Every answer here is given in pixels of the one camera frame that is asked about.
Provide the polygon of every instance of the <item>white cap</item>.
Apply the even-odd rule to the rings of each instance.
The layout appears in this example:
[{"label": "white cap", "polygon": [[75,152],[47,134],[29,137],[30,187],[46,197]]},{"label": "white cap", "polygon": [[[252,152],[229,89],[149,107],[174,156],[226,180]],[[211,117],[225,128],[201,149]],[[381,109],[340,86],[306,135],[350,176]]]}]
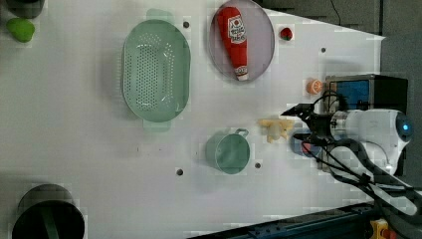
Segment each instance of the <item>white cap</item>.
[{"label": "white cap", "polygon": [[238,76],[237,77],[239,81],[246,81],[248,80],[249,76],[248,74],[242,75],[242,76]]}]

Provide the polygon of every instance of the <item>green ball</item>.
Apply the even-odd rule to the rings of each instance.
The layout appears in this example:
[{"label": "green ball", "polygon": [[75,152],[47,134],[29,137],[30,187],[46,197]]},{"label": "green ball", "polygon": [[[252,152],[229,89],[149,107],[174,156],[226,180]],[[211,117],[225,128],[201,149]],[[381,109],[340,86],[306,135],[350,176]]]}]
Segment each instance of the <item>green ball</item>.
[{"label": "green ball", "polygon": [[10,19],[6,24],[6,27],[12,36],[22,43],[31,41],[35,32],[34,24],[23,18]]}]

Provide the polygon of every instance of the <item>ketchup bottle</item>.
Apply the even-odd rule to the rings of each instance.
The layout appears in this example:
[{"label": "ketchup bottle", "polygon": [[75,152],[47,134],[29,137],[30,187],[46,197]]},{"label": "ketchup bottle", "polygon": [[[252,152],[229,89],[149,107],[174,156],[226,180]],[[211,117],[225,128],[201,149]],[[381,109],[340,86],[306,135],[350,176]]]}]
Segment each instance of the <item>ketchup bottle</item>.
[{"label": "ketchup bottle", "polygon": [[223,8],[218,13],[217,21],[237,79],[248,80],[248,41],[239,10],[235,7]]}]

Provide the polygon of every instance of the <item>green mug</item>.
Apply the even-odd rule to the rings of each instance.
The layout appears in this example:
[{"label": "green mug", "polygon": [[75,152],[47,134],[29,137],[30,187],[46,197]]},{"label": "green mug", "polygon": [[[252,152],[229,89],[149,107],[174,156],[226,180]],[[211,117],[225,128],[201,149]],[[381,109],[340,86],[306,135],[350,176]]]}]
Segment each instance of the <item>green mug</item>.
[{"label": "green mug", "polygon": [[206,144],[206,157],[211,166],[228,174],[242,171],[251,153],[246,136],[248,131],[239,128],[235,133],[217,133]]}]

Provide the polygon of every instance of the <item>black pot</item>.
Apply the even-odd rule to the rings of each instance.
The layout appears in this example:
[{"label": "black pot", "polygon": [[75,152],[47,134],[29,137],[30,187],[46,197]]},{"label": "black pot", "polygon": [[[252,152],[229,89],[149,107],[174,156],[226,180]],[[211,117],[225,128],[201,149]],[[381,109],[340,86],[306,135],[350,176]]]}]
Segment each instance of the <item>black pot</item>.
[{"label": "black pot", "polygon": [[84,216],[65,188],[45,184],[30,190],[21,200],[12,239],[83,239]]},{"label": "black pot", "polygon": [[9,10],[21,18],[36,18],[44,7],[45,0],[6,0]]}]

